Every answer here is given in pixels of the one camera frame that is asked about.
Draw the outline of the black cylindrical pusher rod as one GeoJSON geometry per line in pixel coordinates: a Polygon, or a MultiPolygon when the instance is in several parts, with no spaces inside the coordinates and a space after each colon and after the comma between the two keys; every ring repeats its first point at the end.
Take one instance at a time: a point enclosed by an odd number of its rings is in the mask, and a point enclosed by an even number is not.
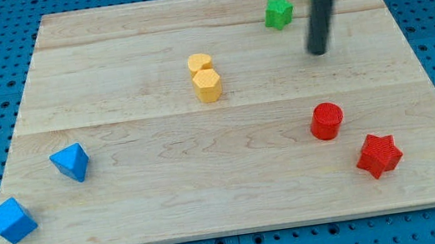
{"type": "Polygon", "coordinates": [[[329,30],[336,0],[310,0],[310,21],[308,25],[307,51],[316,56],[325,54],[329,30]]]}

